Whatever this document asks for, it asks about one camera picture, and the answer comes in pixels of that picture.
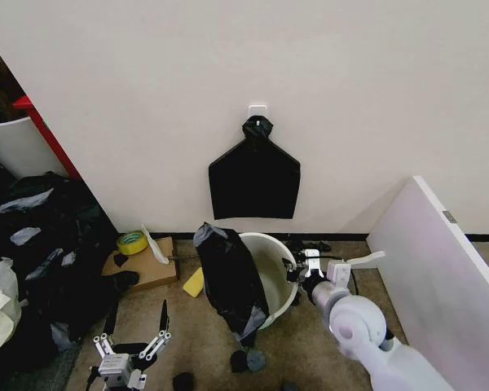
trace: white bucket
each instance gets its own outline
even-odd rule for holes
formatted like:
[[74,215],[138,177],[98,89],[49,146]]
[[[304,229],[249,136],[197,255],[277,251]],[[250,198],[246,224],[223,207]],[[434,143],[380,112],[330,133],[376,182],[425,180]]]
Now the white bucket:
[[292,304],[297,293],[297,284],[286,280],[282,258],[292,262],[294,266],[295,259],[284,244],[269,235],[247,232],[240,234],[240,238],[252,254],[267,297],[270,316],[259,328],[261,330],[270,326]]

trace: tape roll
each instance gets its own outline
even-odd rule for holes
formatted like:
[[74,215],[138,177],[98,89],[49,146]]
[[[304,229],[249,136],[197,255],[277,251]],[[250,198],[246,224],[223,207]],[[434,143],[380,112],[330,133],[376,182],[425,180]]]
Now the tape roll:
[[122,235],[116,245],[123,255],[133,255],[147,248],[148,241],[142,231],[133,231]]

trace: black plastic bag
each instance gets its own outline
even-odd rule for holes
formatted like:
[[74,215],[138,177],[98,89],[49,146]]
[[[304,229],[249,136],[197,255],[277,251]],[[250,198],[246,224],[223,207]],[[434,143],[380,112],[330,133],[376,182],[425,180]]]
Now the black plastic bag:
[[252,335],[270,315],[252,255],[234,230],[205,223],[194,234],[205,292],[238,341]]
[[251,116],[245,140],[209,167],[214,218],[292,218],[301,164],[268,139],[273,124]]

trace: black baseboard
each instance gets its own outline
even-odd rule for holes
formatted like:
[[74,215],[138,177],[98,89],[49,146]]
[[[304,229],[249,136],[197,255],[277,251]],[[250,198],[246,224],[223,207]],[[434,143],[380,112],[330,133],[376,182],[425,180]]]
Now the black baseboard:
[[470,242],[489,242],[489,234],[465,234]]
[[[310,233],[310,234],[294,234],[294,233],[283,233],[283,232],[265,232],[266,234],[273,236],[279,240],[290,240],[290,239],[300,239],[300,240],[330,240],[330,241],[362,241],[366,240],[368,234],[329,234],[329,233]],[[152,238],[158,239],[165,236],[172,236],[174,239],[192,239],[194,236],[193,232],[163,232],[151,233]]]
[[[300,240],[329,240],[329,241],[364,241],[368,234],[330,234],[330,233],[310,233],[310,234],[289,234],[282,232],[267,232],[279,240],[300,239]],[[172,236],[174,239],[192,239],[193,232],[162,232],[151,233],[152,238],[158,239],[165,236]],[[467,239],[471,242],[489,242],[489,234],[466,234]]]

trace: cardboard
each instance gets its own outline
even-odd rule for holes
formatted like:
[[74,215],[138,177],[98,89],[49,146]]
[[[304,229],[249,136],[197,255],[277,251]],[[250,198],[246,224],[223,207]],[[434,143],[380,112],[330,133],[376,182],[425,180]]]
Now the cardboard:
[[[160,247],[163,255],[172,257],[174,245],[172,238],[155,240]],[[147,246],[141,253],[130,255],[121,267],[114,262],[114,256],[118,251],[112,252],[105,262],[102,275],[113,275],[123,270],[136,271],[139,273],[139,282],[134,285],[129,292],[142,291],[160,285],[173,283],[178,280],[178,269],[175,261],[170,260],[168,265],[157,261],[152,254],[150,246]]]

